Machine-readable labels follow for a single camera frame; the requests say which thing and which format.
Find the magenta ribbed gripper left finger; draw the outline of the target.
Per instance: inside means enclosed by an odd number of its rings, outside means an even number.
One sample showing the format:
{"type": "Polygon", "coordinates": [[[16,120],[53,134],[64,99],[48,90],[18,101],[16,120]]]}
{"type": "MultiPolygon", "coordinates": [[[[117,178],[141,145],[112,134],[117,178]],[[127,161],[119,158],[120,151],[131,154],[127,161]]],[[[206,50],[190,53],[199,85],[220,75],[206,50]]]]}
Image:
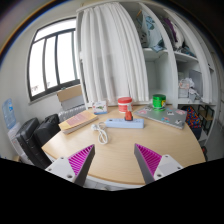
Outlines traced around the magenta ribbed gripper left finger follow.
{"type": "Polygon", "coordinates": [[[69,157],[59,157],[46,171],[83,187],[94,156],[95,145],[92,144],[69,157]]]}

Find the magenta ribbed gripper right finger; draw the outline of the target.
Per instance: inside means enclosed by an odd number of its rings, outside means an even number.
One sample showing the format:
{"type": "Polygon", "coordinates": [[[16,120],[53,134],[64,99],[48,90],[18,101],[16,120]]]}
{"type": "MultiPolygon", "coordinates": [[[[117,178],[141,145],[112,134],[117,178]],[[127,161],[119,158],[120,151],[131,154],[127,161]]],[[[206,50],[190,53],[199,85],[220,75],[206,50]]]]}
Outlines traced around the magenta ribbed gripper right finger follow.
{"type": "Polygon", "coordinates": [[[152,183],[182,169],[170,155],[160,155],[140,144],[134,145],[137,159],[145,184],[152,183]]]}

